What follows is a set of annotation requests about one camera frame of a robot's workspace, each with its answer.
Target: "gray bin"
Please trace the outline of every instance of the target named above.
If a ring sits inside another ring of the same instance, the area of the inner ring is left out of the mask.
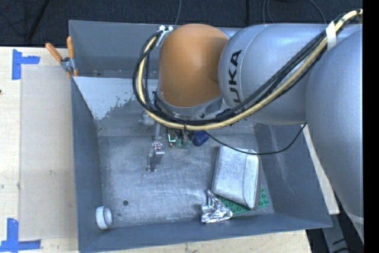
[[[159,25],[69,21],[80,76],[131,78],[142,45]],[[222,28],[234,33],[238,29]],[[158,73],[152,53],[151,77]],[[209,139],[189,151],[166,150],[156,172],[144,170],[153,126],[138,124],[137,101],[94,119],[72,79],[78,245],[81,252],[110,251],[259,235],[332,225],[303,135],[285,152],[262,156],[262,186],[269,207],[220,223],[203,224],[200,204],[216,163],[217,142]],[[260,152],[286,147],[300,126],[270,126],[244,120],[212,134],[236,148]],[[109,206],[114,226],[101,230],[99,206]]]

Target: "crumpled foil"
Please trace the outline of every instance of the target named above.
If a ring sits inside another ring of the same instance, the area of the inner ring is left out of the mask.
[[[217,198],[210,190],[207,191],[208,204],[201,205],[203,215],[201,216],[201,222],[213,223],[222,222],[223,220],[230,219],[233,216],[233,212],[228,209],[224,203]]]

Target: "blue tape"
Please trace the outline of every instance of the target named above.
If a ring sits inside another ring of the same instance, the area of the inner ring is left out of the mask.
[[[13,49],[13,65],[12,65],[12,79],[21,78],[21,65],[36,65],[40,62],[38,56],[26,56],[16,49]]]
[[[7,239],[1,241],[0,252],[18,253],[19,250],[35,250],[41,246],[38,241],[18,241],[18,221],[13,218],[7,219]]]

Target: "white paint residue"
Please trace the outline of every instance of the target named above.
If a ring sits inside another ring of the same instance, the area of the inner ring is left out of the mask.
[[[129,78],[74,77],[74,80],[94,119],[99,120],[116,107],[136,100],[132,80]],[[157,79],[149,80],[149,91],[156,90]]]

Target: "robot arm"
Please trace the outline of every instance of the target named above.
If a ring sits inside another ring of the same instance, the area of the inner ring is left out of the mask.
[[[157,107],[143,86],[153,43],[134,71],[134,92],[148,115],[171,129],[206,131],[247,117],[307,123],[326,175],[364,240],[362,24],[347,24],[357,15],[362,10],[335,21],[331,48],[320,24],[253,25],[232,37],[183,25],[160,50]]]

